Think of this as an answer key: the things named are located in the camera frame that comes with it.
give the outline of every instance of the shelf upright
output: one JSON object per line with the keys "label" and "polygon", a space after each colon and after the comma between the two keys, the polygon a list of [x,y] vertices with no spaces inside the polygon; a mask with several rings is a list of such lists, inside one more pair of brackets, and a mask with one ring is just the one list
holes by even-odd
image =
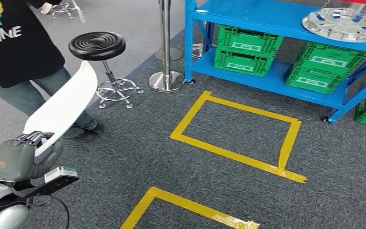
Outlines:
{"label": "shelf upright", "polygon": [[[321,94],[286,85],[286,75],[292,67],[288,63],[274,61],[266,77],[249,76],[216,69],[213,65],[215,48],[211,45],[212,32],[210,31],[213,30],[215,23],[366,52],[366,43],[334,41],[305,30],[301,24],[302,18],[318,9],[314,6],[276,0],[208,0],[201,6],[197,6],[195,0],[185,0],[185,80],[191,82],[192,73],[197,72],[331,107],[335,111],[329,116],[323,117],[323,120],[336,122],[366,97],[365,86],[347,100],[349,86],[366,74],[366,62],[331,94]],[[204,46],[207,49],[204,50],[200,59],[193,62],[193,26],[195,21],[198,22],[204,37]],[[207,22],[208,28],[204,28],[203,21]]]}

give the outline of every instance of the tape marking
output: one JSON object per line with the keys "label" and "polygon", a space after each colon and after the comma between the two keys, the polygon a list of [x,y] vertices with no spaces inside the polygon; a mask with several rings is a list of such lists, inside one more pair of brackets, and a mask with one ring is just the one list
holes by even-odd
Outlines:
{"label": "tape marking", "polygon": [[[270,117],[270,118],[274,118],[274,119],[278,119],[278,120],[290,123],[290,127],[288,129],[287,135],[283,141],[283,145],[280,150],[277,166],[273,166],[273,165],[267,164],[265,162],[258,161],[256,159],[252,159],[250,157],[246,157],[241,154],[237,154],[232,151],[229,151],[229,150],[211,145],[209,143],[183,135],[183,131],[185,130],[185,128],[187,128],[189,123],[192,121],[192,119],[195,117],[197,112],[200,110],[200,108],[206,101],[215,102],[218,104],[230,106],[230,107],[240,109],[243,111],[255,113],[258,115],[263,115],[266,117]],[[187,112],[186,116],[181,120],[181,122],[172,132],[172,134],[170,135],[170,138],[193,145],[195,147],[198,147],[198,148],[201,148],[201,149],[204,149],[207,151],[210,151],[212,153],[227,157],[229,159],[244,163],[246,165],[264,170],[266,172],[273,173],[273,174],[281,176],[281,177],[285,177],[285,178],[293,180],[295,182],[305,183],[305,181],[306,181],[305,176],[288,171],[285,169],[285,166],[287,165],[287,161],[288,161],[288,158],[290,157],[290,153],[294,146],[294,142],[295,142],[295,139],[298,134],[298,130],[299,130],[300,126],[301,126],[301,121],[299,121],[298,119],[291,118],[291,117],[281,115],[281,114],[276,114],[276,113],[269,112],[269,111],[264,111],[264,110],[246,106],[243,104],[238,104],[238,103],[224,100],[221,98],[213,97],[213,96],[211,96],[211,92],[204,91],[200,95],[200,97],[197,99],[197,101],[194,103],[194,105],[190,108],[190,110]]]}
{"label": "tape marking", "polygon": [[140,202],[137,204],[137,206],[135,206],[135,208],[132,210],[120,229],[133,229],[144,214],[145,210],[149,207],[149,205],[155,198],[162,199],[166,202],[195,212],[209,219],[213,219],[235,229],[258,229],[260,226],[259,223],[255,223],[253,221],[245,222],[243,220],[229,216],[225,213],[219,212],[189,199],[164,191],[160,188],[150,187],[149,190],[142,197]]}

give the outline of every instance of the cable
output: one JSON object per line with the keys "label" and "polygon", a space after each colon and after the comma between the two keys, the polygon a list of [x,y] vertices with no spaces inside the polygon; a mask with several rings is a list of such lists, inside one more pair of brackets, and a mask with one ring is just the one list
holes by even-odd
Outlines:
{"label": "cable", "polygon": [[328,6],[330,3],[330,0],[327,0],[326,4],[322,6],[322,8],[326,8],[326,6]]}
{"label": "cable", "polygon": [[35,207],[42,207],[42,206],[44,206],[44,205],[46,204],[46,203],[44,203],[44,204],[37,205],[37,204],[33,204],[33,203],[31,203],[31,202],[27,202],[27,201],[19,200],[19,201],[15,201],[15,202],[13,202],[13,203],[11,203],[11,204],[2,205],[2,206],[0,206],[0,208],[10,207],[10,206],[12,206],[12,205],[14,205],[14,204],[17,204],[17,203],[30,204],[30,205],[33,205],[33,206],[35,206]]}
{"label": "cable", "polygon": [[69,213],[69,209],[68,209],[67,205],[64,203],[64,201],[62,201],[61,199],[59,199],[59,198],[57,198],[57,197],[55,197],[55,196],[52,196],[52,195],[47,195],[47,196],[49,196],[49,197],[51,197],[52,199],[54,199],[54,200],[56,200],[56,201],[60,202],[60,203],[64,206],[65,211],[67,212],[67,226],[65,227],[65,229],[68,229],[68,228],[69,228],[69,226],[70,226],[71,215],[70,215],[70,213]]}

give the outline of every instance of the chrome stool base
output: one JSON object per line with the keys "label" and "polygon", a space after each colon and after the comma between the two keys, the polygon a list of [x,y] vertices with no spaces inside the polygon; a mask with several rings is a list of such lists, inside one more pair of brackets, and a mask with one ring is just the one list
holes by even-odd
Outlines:
{"label": "chrome stool base", "polygon": [[70,19],[74,19],[75,17],[72,15],[71,12],[77,10],[77,8],[73,6],[71,3],[62,3],[60,5],[54,5],[51,10],[53,11],[52,18],[54,19],[64,14],[68,14],[68,17]]}
{"label": "chrome stool base", "polygon": [[106,101],[124,101],[127,104],[127,108],[133,108],[133,105],[128,99],[136,93],[142,94],[144,93],[144,90],[137,87],[133,81],[127,79],[116,79],[113,83],[111,81],[106,81],[101,83],[96,91],[97,96],[101,98],[99,105],[101,109],[107,107],[104,103]]}

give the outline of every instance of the shelf leg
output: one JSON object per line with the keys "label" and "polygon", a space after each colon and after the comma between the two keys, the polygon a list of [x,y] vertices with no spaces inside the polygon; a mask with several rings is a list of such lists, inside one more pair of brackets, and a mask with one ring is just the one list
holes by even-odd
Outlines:
{"label": "shelf leg", "polygon": [[366,70],[366,61],[350,76],[347,85],[351,85],[354,81],[358,80],[363,74],[361,72]]}
{"label": "shelf leg", "polygon": [[366,98],[366,86],[355,94],[347,103],[340,109],[336,110],[329,116],[329,122],[337,122],[348,111],[353,109],[359,102]]}
{"label": "shelf leg", "polygon": [[207,39],[205,39],[206,43],[204,46],[204,52],[207,52],[213,45],[214,23],[209,21],[206,22],[205,32],[207,34]]}
{"label": "shelf leg", "polygon": [[192,81],[193,65],[193,11],[195,10],[195,1],[186,0],[184,9],[184,79],[190,83]]}

